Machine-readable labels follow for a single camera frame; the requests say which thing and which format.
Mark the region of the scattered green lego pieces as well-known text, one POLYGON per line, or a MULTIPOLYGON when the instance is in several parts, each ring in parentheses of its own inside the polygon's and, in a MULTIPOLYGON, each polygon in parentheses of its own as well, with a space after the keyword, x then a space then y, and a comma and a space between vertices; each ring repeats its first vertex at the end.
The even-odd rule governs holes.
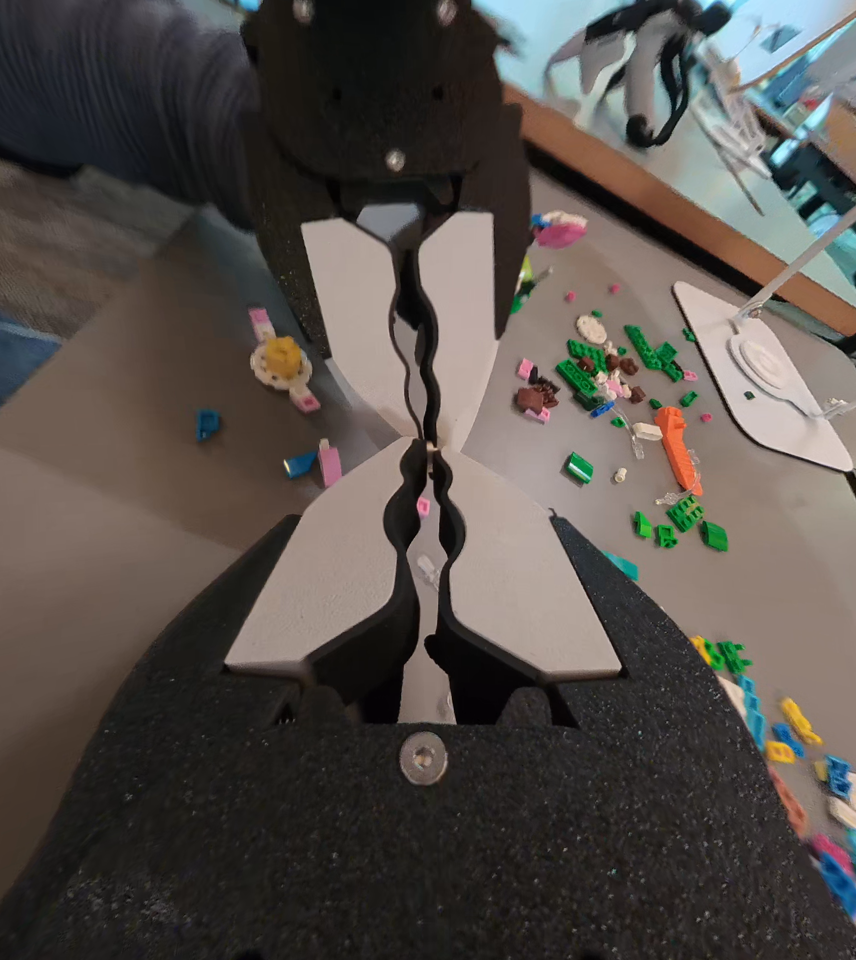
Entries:
POLYGON ((686 447, 699 472, 702 496, 687 494, 685 490, 679 488, 674 479, 674 486, 664 496, 654 501, 657 507, 664 510, 666 520, 654 521, 638 511, 633 519, 635 534, 641 539, 653 540, 658 546, 667 549, 676 546, 682 534, 695 531, 709 550, 720 554, 727 553, 730 548, 729 536, 719 523, 710 521, 707 517, 704 504, 701 502, 704 491, 700 462, 687 441, 691 411, 696 409, 700 400, 698 391, 692 389, 698 381, 698 376, 692 370, 680 365, 678 349, 671 342, 653 344, 636 323, 625 324, 622 328, 623 341, 613 342, 602 323, 601 312, 594 310, 576 319, 575 331, 575 336, 567 340, 565 355, 559 362, 576 350, 575 346, 569 345, 570 342, 574 342, 610 353, 624 352, 638 364, 638 374, 629 378, 628 381, 632 385, 642 387, 648 400, 641 404, 629 404, 619 400, 612 413, 598 417, 598 419, 607 419, 614 428, 627 432, 631 451, 637 460, 644 458, 648 447, 658 446, 674 478, 662 443, 638 440, 633 436, 631 426, 636 423, 655 425, 654 414, 663 406, 680 409, 686 421, 686 447))

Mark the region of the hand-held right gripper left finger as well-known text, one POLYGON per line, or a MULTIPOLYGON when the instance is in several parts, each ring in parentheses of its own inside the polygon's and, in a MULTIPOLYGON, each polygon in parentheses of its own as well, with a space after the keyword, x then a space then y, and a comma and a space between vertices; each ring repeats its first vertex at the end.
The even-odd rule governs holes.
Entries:
POLYGON ((424 441, 399 438, 297 519, 228 651, 234 673, 327 687, 365 722, 396 722, 420 603, 408 557, 420 530, 424 441))

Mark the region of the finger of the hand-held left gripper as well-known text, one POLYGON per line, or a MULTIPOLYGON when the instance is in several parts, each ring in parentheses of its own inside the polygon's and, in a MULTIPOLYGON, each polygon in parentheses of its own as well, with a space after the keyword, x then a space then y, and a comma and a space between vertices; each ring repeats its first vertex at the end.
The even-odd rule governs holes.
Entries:
POLYGON ((497 357, 493 247, 492 214, 458 212, 418 251, 421 288, 436 327, 431 372, 442 450, 463 448, 497 357))
POLYGON ((390 246, 343 219, 305 222, 301 234, 338 384, 363 414, 421 438, 410 369, 394 337, 398 278, 390 246))

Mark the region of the yellow flower lego build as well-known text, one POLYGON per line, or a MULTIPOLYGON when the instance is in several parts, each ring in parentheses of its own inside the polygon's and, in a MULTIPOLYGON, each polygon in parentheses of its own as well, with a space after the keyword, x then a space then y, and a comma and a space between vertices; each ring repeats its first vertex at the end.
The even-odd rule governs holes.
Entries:
POLYGON ((318 411, 321 404, 310 388, 313 366, 308 355, 293 337, 276 332, 266 308, 250 306, 248 316, 257 341, 249 360, 255 378, 287 395, 301 413, 318 411))

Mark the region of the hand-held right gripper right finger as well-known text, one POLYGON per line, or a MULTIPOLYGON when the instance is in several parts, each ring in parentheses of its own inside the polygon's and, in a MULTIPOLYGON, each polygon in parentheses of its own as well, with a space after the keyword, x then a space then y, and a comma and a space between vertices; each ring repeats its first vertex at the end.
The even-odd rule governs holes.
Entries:
POLYGON ((618 678, 622 662, 556 516, 459 452, 433 456, 446 559, 426 640, 458 724, 495 724, 517 690, 618 678))

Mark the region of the white stand base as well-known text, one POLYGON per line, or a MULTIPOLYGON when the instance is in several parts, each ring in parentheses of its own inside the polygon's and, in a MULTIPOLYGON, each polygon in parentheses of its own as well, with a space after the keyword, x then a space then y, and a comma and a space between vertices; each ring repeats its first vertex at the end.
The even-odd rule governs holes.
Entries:
POLYGON ((782 343, 757 317, 678 281, 675 301, 735 424, 760 447, 847 474, 853 461, 782 343), (756 399, 746 401, 744 391, 756 399))

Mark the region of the pink and white lego build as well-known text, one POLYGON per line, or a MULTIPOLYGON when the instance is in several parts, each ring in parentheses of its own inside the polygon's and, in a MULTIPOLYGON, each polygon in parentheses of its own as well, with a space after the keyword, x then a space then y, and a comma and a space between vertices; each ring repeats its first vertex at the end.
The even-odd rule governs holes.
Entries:
POLYGON ((532 241, 542 249, 563 250, 572 246, 587 232, 586 218, 566 211, 554 210, 531 217, 532 241))

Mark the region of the cluster of brown lego pieces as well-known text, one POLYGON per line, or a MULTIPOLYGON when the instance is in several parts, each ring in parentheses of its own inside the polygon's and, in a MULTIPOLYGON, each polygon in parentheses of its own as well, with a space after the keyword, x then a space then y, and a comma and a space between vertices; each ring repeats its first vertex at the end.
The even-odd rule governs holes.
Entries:
POLYGON ((525 416, 545 423, 559 404, 563 388, 590 417, 612 413, 618 401, 641 404, 648 400, 642 387, 629 383, 638 374, 638 364, 623 351, 609 352, 570 342, 576 350, 554 368, 561 383, 542 375, 530 362, 518 366, 523 385, 515 405, 525 416))

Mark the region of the pile of blue yellow white lego pieces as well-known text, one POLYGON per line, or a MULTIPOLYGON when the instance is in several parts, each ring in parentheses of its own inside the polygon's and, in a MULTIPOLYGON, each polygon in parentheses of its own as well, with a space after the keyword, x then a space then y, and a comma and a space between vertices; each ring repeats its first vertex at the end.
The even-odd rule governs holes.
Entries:
POLYGON ((740 715, 792 830, 832 901, 856 928, 855 769, 824 750, 823 739, 793 699, 781 698, 768 721, 741 644, 713 643, 697 634, 689 642, 740 715))

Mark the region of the wooden edged side table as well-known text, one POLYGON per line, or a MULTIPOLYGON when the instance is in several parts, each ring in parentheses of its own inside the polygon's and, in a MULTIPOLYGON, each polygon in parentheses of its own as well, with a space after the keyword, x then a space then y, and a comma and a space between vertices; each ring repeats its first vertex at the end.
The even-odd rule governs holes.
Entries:
POLYGON ((501 36, 498 70, 522 109, 535 169, 616 212, 750 294, 803 255, 809 258, 775 293, 841 334, 856 331, 856 288, 831 258, 834 239, 818 238, 786 198, 765 162, 764 130, 739 81, 699 39, 693 46, 687 110, 671 138, 639 150, 626 141, 624 89, 604 89, 605 68, 589 94, 578 61, 552 70, 549 57, 587 24, 633 2, 476 2, 501 36))

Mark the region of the person's left forearm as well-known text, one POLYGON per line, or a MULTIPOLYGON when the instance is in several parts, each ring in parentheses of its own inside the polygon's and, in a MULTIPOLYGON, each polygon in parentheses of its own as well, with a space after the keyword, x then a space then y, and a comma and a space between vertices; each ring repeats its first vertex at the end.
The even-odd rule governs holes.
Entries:
POLYGON ((178 2, 0 2, 3 154, 94 166, 242 224, 257 106, 238 28, 178 2))

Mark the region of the orange lego piece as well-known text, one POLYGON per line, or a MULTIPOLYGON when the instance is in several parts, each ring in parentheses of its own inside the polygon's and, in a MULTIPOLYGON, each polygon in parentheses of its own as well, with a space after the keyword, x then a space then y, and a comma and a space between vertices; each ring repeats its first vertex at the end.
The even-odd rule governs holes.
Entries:
POLYGON ((688 495, 701 497, 699 472, 686 447, 686 421, 680 409, 672 406, 657 409, 654 423, 661 431, 662 447, 679 488, 688 495))

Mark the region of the idle hand-held gripper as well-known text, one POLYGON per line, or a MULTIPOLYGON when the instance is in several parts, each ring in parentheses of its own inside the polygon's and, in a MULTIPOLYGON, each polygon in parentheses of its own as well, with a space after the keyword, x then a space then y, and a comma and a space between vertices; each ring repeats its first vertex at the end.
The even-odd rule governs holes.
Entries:
POLYGON ((731 11, 723 2, 640 1, 621 6, 587 24, 547 60, 545 92, 556 94, 552 70, 578 61, 583 94, 614 64, 604 89, 625 93, 626 141, 639 150, 667 143, 685 114, 690 97, 692 48, 721 30, 731 11))

